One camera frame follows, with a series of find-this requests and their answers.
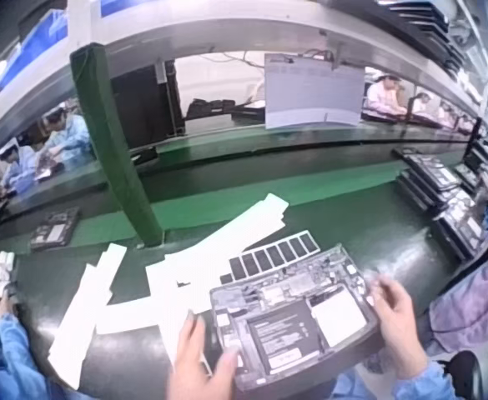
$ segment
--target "paper sheet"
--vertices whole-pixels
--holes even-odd
[[[107,305],[97,320],[97,334],[132,331],[158,324],[155,300],[152,297],[139,298],[132,302]]]
[[[48,361],[73,389],[78,389],[80,384],[83,360],[92,342],[96,318],[112,297],[109,289],[126,251],[126,247],[111,244],[101,254],[97,267],[86,266],[49,350]]]
[[[367,323],[347,290],[312,307],[312,313],[330,347],[357,333]]]

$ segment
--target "workbench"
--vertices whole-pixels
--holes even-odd
[[[143,298],[149,295],[145,266],[195,244],[267,193],[290,206],[284,214],[286,227],[257,246],[308,229],[322,249],[343,243],[359,268],[399,279],[413,297],[415,310],[423,312],[449,282],[458,262],[430,235],[430,220],[393,182],[406,168],[391,157],[394,147],[396,143],[309,148],[145,173],[143,185],[166,231],[164,244],[157,248],[136,248],[134,232],[104,188],[0,225],[0,250],[18,255],[21,319],[38,366],[53,375],[47,356],[54,334],[86,263],[96,264],[108,243],[128,246],[110,303]],[[440,159],[450,164],[460,161],[465,144],[417,147],[442,153]],[[70,245],[30,253],[28,239],[43,214],[74,205],[81,207],[83,220]],[[209,314],[204,316],[208,323]],[[376,341],[368,348],[380,345]],[[208,358],[218,353],[214,345],[207,349]],[[169,368],[157,327],[95,335],[83,365],[81,391],[105,399],[164,399]]]

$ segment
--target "worker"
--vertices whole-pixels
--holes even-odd
[[[384,75],[368,88],[367,107],[378,113],[405,115],[407,109],[397,102],[400,79],[394,75]]]
[[[91,157],[90,136],[84,118],[80,115],[66,115],[59,107],[45,116],[45,122],[51,135],[38,159],[38,166],[49,158],[61,162],[66,170],[86,163]]]
[[[390,351],[398,378],[396,399],[457,399],[451,380],[437,362],[430,362],[418,340],[412,300],[406,290],[387,277],[371,285],[380,330]],[[228,350],[208,380],[201,368],[204,321],[189,317],[181,330],[174,370],[169,378],[168,400],[229,400],[238,354]],[[374,399],[354,372],[341,374],[331,398]]]
[[[482,170],[482,187],[488,192],[488,171]],[[483,224],[488,230],[488,207]],[[430,356],[488,341],[488,261],[431,302],[419,318],[419,335]]]
[[[453,129],[455,126],[454,113],[449,104],[442,102],[438,108],[438,123],[446,128]]]
[[[0,298],[0,400],[89,400],[46,379],[30,353],[27,332],[5,289]]]
[[[430,114],[427,112],[427,104],[430,102],[429,94],[421,92],[415,95],[414,104],[412,105],[412,113],[419,114],[422,117],[426,117]]]
[[[15,189],[18,193],[25,192],[34,184],[36,153],[29,146],[8,146],[1,150],[0,160],[9,164],[0,182],[1,196],[8,189]]]

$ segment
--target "stacked laptop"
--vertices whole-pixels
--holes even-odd
[[[475,201],[461,181],[431,155],[403,157],[409,169],[397,182],[406,196],[433,217],[433,233],[461,261],[472,259],[480,250],[483,230],[476,220]]]
[[[465,63],[465,56],[448,37],[449,23],[446,16],[430,2],[396,2],[387,7],[406,22],[417,26],[429,40],[448,54],[443,67],[456,80]]]

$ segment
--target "white paper strip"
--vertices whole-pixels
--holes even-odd
[[[86,266],[49,350],[48,361],[73,389],[78,389],[80,384],[83,360],[92,342],[96,318],[112,297],[109,289],[126,251],[126,247],[110,244],[101,254],[97,267]]]
[[[107,305],[97,320],[97,334],[132,331],[157,325],[156,304],[152,297]]]

